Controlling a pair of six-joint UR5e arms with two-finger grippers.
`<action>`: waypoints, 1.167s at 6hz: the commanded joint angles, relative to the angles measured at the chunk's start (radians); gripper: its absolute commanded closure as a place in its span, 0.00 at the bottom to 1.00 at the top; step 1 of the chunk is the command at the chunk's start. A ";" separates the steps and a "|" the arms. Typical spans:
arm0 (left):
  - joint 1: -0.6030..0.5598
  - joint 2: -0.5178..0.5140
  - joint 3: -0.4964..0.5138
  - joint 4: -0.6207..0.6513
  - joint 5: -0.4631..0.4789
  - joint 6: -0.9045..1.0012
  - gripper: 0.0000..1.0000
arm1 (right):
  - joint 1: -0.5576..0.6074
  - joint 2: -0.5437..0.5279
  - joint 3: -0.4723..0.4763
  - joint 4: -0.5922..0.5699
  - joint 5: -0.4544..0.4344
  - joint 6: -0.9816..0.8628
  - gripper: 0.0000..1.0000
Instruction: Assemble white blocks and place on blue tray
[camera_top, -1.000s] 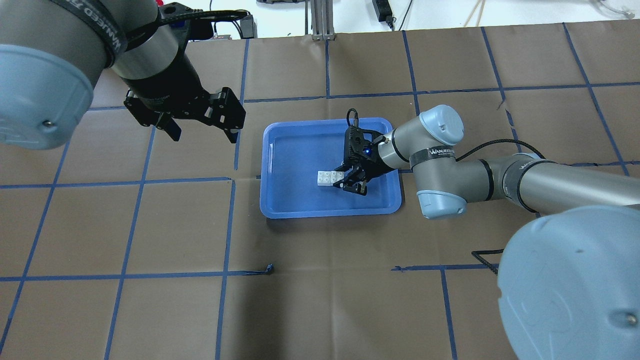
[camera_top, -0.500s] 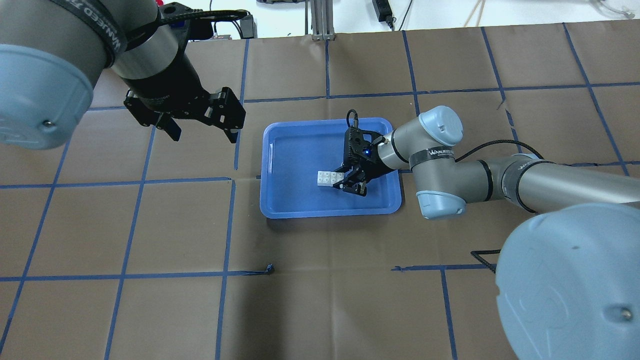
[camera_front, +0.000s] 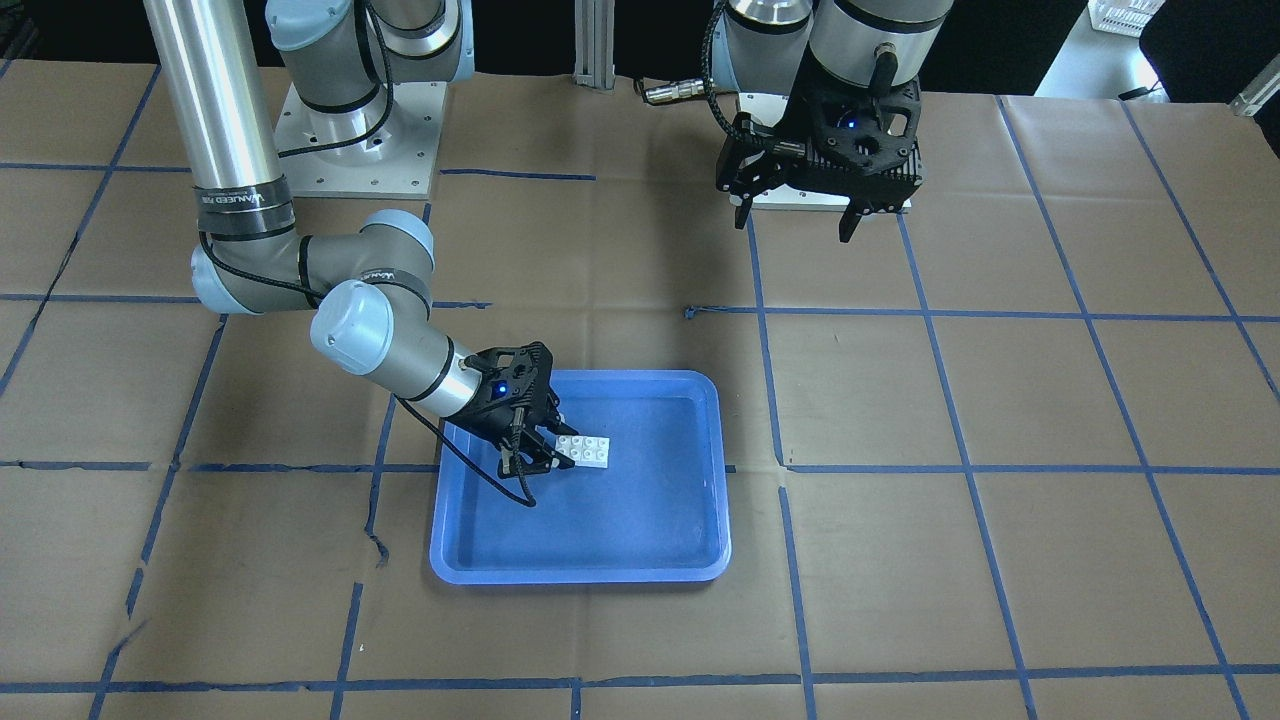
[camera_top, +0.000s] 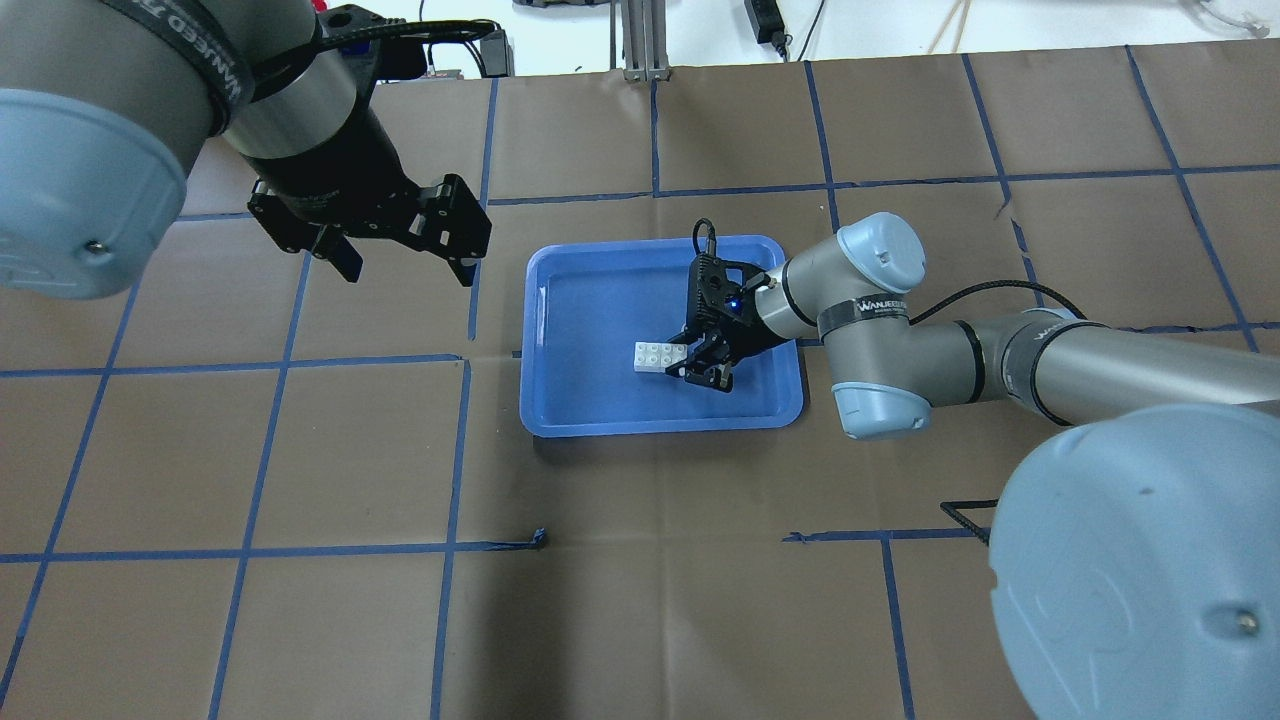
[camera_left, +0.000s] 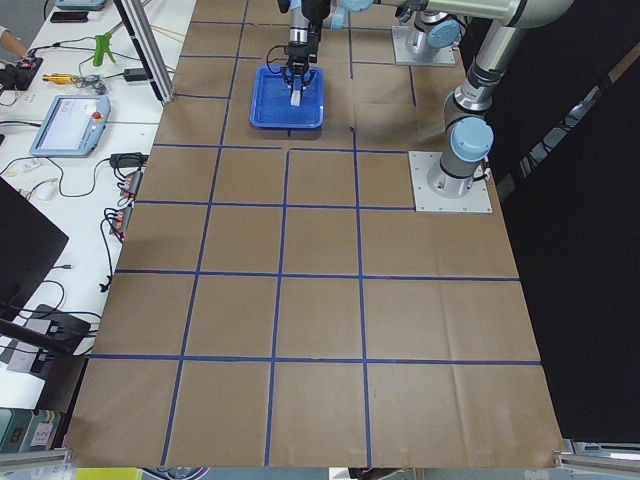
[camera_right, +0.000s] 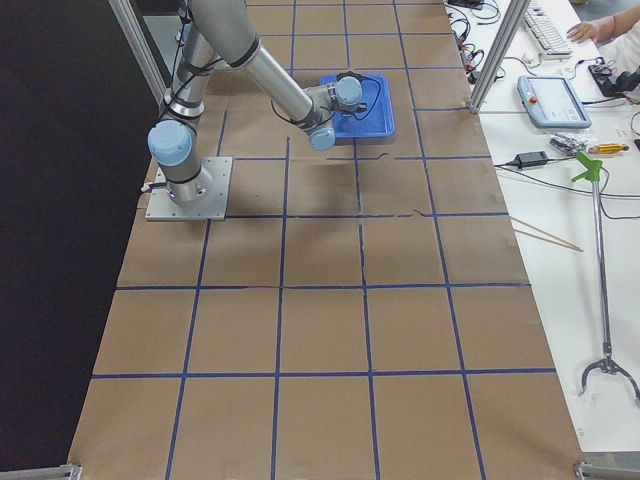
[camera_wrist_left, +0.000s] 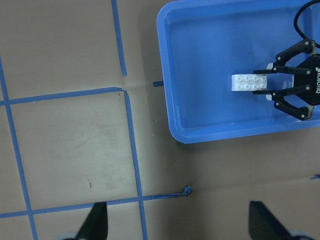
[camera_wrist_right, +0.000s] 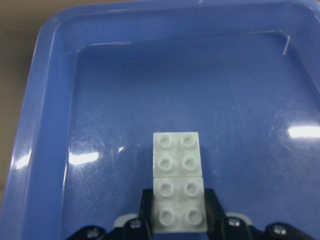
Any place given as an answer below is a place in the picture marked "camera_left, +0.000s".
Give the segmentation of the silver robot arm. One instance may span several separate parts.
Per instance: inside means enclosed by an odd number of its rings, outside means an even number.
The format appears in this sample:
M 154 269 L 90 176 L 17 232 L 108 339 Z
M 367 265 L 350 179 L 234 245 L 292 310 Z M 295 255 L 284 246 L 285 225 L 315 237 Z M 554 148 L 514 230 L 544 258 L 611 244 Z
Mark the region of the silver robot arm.
M 492 94 L 528 29 L 561 17 L 570 1 L 399 1 L 396 16 L 416 11 L 490 19 L 491 26 L 466 73 L 445 101 L 447 146 L 427 182 L 438 195 L 457 199 L 474 183 L 474 172 L 492 147 L 494 134 L 484 115 Z
M 325 29 L 337 30 L 349 13 L 370 8 L 372 1 L 290 1 L 277 3 L 290 15 L 289 40 L 280 48 L 284 64 L 273 71 L 293 94 L 302 93 L 319 76 L 312 67 Z M 461 21 L 452 14 L 432 11 L 425 1 L 390 1 L 398 22 L 391 28 L 394 60 L 398 65 L 452 66 L 452 46 L 462 36 Z

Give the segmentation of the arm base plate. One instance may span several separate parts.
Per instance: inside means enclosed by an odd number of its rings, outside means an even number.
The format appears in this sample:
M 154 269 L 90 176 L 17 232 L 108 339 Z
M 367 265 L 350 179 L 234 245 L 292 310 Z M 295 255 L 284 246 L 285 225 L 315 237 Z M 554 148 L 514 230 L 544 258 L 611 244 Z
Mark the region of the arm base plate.
M 493 209 L 482 167 L 469 178 L 453 178 L 441 169 L 441 156 L 441 152 L 408 152 L 415 211 L 490 214 Z
M 456 63 L 452 45 L 458 27 L 439 26 L 426 31 L 414 27 L 394 26 L 392 40 L 395 63 L 407 66 L 453 67 Z

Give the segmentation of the person's hand at desk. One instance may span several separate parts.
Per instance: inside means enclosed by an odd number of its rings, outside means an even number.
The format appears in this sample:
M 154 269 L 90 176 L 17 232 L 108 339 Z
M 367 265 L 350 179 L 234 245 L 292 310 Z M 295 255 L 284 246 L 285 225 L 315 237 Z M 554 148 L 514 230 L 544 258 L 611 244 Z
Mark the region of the person's hand at desk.
M 1 27 L 0 43 L 2 48 L 13 53 L 14 55 L 17 55 L 20 58 L 24 58 L 28 55 L 28 49 L 26 45 L 4 26 Z

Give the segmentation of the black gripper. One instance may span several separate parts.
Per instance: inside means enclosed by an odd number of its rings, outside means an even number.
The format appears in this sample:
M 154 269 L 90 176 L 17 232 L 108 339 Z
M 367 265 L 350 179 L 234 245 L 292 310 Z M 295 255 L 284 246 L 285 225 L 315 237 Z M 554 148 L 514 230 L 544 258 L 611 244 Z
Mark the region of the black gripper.
M 308 24 L 306 27 L 291 27 L 290 38 L 285 48 L 288 56 L 286 66 L 280 67 L 282 80 L 290 90 L 294 89 L 295 72 L 290 68 L 299 68 L 298 90 L 304 92 L 311 85 L 316 75 L 310 63 L 317 62 L 320 43 L 320 25 Z

